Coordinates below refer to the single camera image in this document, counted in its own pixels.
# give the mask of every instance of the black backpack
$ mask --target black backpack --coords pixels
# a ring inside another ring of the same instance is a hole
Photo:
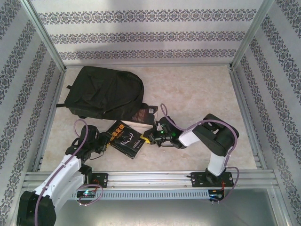
[[[84,66],[64,104],[80,118],[130,120],[142,106],[144,86],[141,79],[125,71]]]

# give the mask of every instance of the white wall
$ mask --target white wall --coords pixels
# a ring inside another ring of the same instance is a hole
[[[230,63],[262,0],[33,0],[65,64]]]
[[[277,0],[237,67],[258,140],[301,225],[301,1]]]
[[[0,0],[0,225],[36,157],[61,71],[18,0]]]

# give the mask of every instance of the book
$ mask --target book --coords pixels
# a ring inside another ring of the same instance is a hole
[[[121,121],[116,121],[107,131],[111,135],[109,145],[134,159],[144,144],[141,133]]]
[[[143,104],[142,108],[133,115],[130,121],[122,121],[129,126],[152,128],[157,119],[158,106]]]

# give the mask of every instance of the damask pattern stripe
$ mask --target damask pattern stripe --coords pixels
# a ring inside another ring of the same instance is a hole
[[[39,45],[38,51],[36,52],[32,65],[29,68],[29,71],[23,82],[22,88],[16,100],[16,104],[14,105],[11,115],[8,118],[8,122],[6,123],[6,127],[3,130],[3,135],[1,136],[0,141],[0,170],[2,169],[2,165],[5,162],[5,156],[7,155],[10,149],[10,144],[15,136],[17,126],[19,125],[20,118],[27,104],[29,95],[31,93],[34,82],[38,76],[46,52],[46,46],[42,42]]]
[[[52,59],[50,61],[45,79],[43,81],[43,84],[42,84],[40,92],[39,92],[38,99],[36,101],[31,118],[29,120],[29,124],[26,129],[26,134],[24,135],[24,139],[22,141],[22,146],[20,147],[20,150],[18,152],[16,161],[14,164],[14,169],[12,170],[12,174],[9,177],[7,189],[4,192],[4,199],[2,199],[2,201],[1,201],[2,204],[0,207],[0,225],[5,225],[7,215],[11,209],[11,204],[12,204],[13,198],[16,194],[16,189],[18,188],[18,183],[20,182],[20,176],[21,176],[22,170],[24,169],[24,164],[26,162],[28,150],[30,149],[30,146],[32,144],[32,138],[33,138],[35,129],[37,127],[38,121],[40,119],[40,114],[42,112],[44,101],[46,99],[48,89],[50,87],[55,69],[56,69],[56,64],[55,64],[54,60]]]
[[[62,60],[234,57],[236,49],[156,49],[60,52]]]
[[[30,20],[26,23],[25,28],[22,30],[20,37],[16,45],[14,46],[14,50],[8,57],[6,64],[3,67],[0,75],[0,105],[2,104],[2,100],[5,98],[5,94],[10,87],[10,83],[12,79],[16,75],[17,69],[20,66],[21,60],[24,57],[24,54],[31,42],[33,35],[36,30],[31,23]]]
[[[54,44],[155,42],[155,41],[241,41],[245,32],[121,32],[50,35]]]
[[[241,90],[242,90],[242,92],[243,92],[244,98],[245,98],[245,100],[246,100],[246,106],[247,106],[247,108],[248,108],[249,115],[250,115],[250,117],[251,117],[251,121],[252,121],[252,124],[253,124],[253,128],[254,128],[254,130],[255,130],[255,133],[256,133],[256,138],[257,138],[257,140],[258,140],[258,144],[259,144],[259,146],[260,146],[262,155],[263,155],[263,157],[264,157],[265,164],[266,164],[266,166],[268,167],[268,162],[267,162],[267,160],[266,160],[266,158],[265,158],[264,152],[262,151],[261,141],[260,141],[260,139],[259,139],[259,135],[258,135],[256,126],[255,126],[255,122],[254,122],[254,119],[253,119],[253,116],[252,116],[252,113],[251,113],[250,106],[249,106],[249,104],[248,104],[248,102],[247,102],[246,94],[245,94],[245,92],[244,92],[242,83],[241,83],[241,81],[240,81],[240,77],[239,77],[239,76],[237,76],[237,77],[238,77],[238,81],[239,81],[239,84],[240,84],[240,86],[241,86]]]
[[[294,58],[291,57],[288,48],[284,44],[284,41],[282,40],[269,16],[264,18],[261,28],[268,38],[269,43],[271,44],[274,53],[278,58],[278,62],[281,64],[283,71],[285,72],[288,81],[290,82],[291,87],[293,87],[294,93],[297,94],[297,98],[301,104],[300,69],[298,68],[297,64],[295,64]]]
[[[240,63],[244,70],[244,73],[245,73],[244,76],[246,77],[247,82],[249,84],[249,88],[252,92],[252,96],[253,96],[254,102],[256,104],[258,113],[260,115],[261,122],[264,127],[264,131],[266,132],[268,142],[272,149],[272,153],[275,158],[275,163],[280,172],[280,176],[284,181],[283,183],[285,184],[285,190],[288,194],[288,198],[290,200],[291,206],[294,209],[294,212],[296,214],[297,222],[299,224],[301,224],[301,212],[300,212],[301,201],[300,201],[299,195],[297,194],[298,193],[297,187],[293,184],[294,180],[291,178],[292,174],[289,171],[288,163],[285,160],[285,158],[283,157],[283,152],[282,152],[281,146],[279,145],[279,141],[275,134],[275,130],[273,129],[273,125],[270,122],[270,118],[269,118],[269,114],[266,110],[266,106],[264,104],[264,101],[263,101],[260,91],[258,89],[257,83],[255,81],[253,72],[251,70],[249,62],[245,55],[241,59]]]
[[[163,9],[39,13],[44,24],[90,24],[179,21],[252,21],[255,9]]]
[[[18,0],[7,0],[0,10],[0,40],[5,35],[6,31],[13,22],[17,12],[21,8],[21,3]]]
[[[295,157],[298,160],[298,163],[301,164],[301,136],[298,134],[296,124],[290,116],[291,113],[285,105],[285,100],[282,98],[281,91],[278,88],[261,47],[255,38],[251,41],[250,48],[262,73],[263,79],[266,82],[267,89],[271,94],[279,118],[284,126],[284,131],[286,132],[292,149],[295,152]]]
[[[301,7],[296,0],[277,0],[276,3],[301,39]]]

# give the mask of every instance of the beige floor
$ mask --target beige floor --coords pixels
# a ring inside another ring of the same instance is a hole
[[[240,169],[256,169],[252,150],[230,76],[225,66],[202,67],[128,67],[118,70],[131,71],[143,81],[144,102],[149,105],[165,103],[172,119],[182,128],[202,120],[212,113],[234,126],[240,133],[238,145],[228,166]],[[59,103],[67,94],[80,69],[68,69]],[[163,116],[159,110],[158,119]],[[65,150],[76,138],[73,124],[78,119],[66,108],[57,108],[41,171],[53,171],[64,156]],[[86,119],[88,124],[107,130],[114,122]],[[97,160],[88,160],[93,171],[156,171],[156,170],[204,170],[210,159],[210,151],[197,142],[186,149],[144,144],[134,160],[112,147]]]

